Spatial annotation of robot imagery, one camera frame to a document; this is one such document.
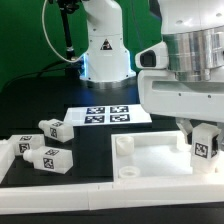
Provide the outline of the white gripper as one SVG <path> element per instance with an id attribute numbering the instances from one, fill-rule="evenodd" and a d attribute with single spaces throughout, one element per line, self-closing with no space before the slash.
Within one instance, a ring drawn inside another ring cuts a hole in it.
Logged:
<path id="1" fill-rule="evenodd" d="M 177 118 L 186 144 L 192 143 L 189 119 L 224 122 L 224 69 L 213 69 L 211 79 L 202 82 L 177 81 L 167 70 L 142 70 L 138 92 L 147 113 Z M 218 136 L 212 138 L 211 158 L 218 154 Z"/>

